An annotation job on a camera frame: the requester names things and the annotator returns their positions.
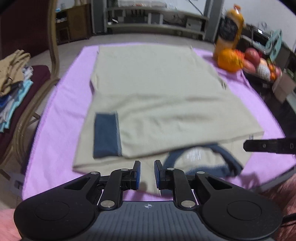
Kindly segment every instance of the folded clothes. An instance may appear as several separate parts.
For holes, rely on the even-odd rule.
[[[24,80],[23,68],[30,60],[30,54],[17,50],[0,61],[0,96],[11,91],[11,85]]]
[[[3,97],[0,97],[0,111],[6,106],[6,104],[11,100],[11,95],[5,95]]]
[[[23,81],[27,81],[33,75],[33,68],[31,66],[25,67],[22,70]],[[0,97],[0,124],[9,120],[10,110],[15,102],[15,97],[18,95],[18,90],[23,86],[23,81],[11,85],[11,91]]]
[[[15,98],[11,100],[13,101],[8,113],[5,116],[5,121],[0,124],[0,132],[4,132],[4,129],[8,129],[10,125],[10,119],[15,111],[15,109],[22,103],[22,100],[28,93],[30,87],[32,86],[33,82],[31,80],[25,80],[22,83],[21,88],[17,91]]]

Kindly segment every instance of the apple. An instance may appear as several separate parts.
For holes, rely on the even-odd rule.
[[[260,64],[260,61],[261,61],[257,50],[254,48],[248,48],[246,50],[246,52],[244,53],[244,58],[246,60],[250,61],[255,66],[255,68],[258,67],[258,65]]]
[[[248,70],[251,73],[256,73],[256,68],[255,68],[254,64],[252,64],[250,61],[248,61],[246,59],[243,62],[243,68]]]

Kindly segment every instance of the wooden cabinet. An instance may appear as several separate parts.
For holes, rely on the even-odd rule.
[[[63,10],[61,13],[63,14],[66,13],[67,21],[62,23],[57,23],[58,44],[90,38],[91,36],[90,4],[74,6],[72,8]]]

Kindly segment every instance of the white shelf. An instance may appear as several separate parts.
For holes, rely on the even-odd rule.
[[[147,24],[147,23],[117,23],[107,25],[107,28],[146,28],[146,29],[167,29],[167,30],[176,30],[196,35],[205,35],[205,32],[195,31],[189,28],[168,25],[168,24]]]
[[[182,14],[185,15],[187,17],[193,17],[193,18],[199,18],[202,20],[206,20],[208,21],[209,18],[204,17],[198,13],[194,14],[191,12],[185,12],[185,11],[180,11],[177,9],[171,9],[171,8],[166,8],[166,7],[142,7],[142,6],[129,6],[129,7],[110,7],[106,9],[106,12],[108,11],[115,11],[115,10],[146,10],[146,11],[156,11],[159,13],[163,13],[163,12],[171,12],[171,13],[176,13],[176,14]]]

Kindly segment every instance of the wooden chair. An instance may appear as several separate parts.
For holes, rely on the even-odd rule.
[[[31,54],[31,57],[49,49],[52,67],[32,66],[33,85],[20,106],[15,110],[10,129],[0,133],[0,173],[7,179],[10,176],[3,170],[14,155],[21,165],[26,150],[24,135],[31,119],[40,118],[36,109],[58,82],[59,55],[56,41],[55,9],[57,0],[16,0],[1,14],[1,58],[5,58],[17,49]]]

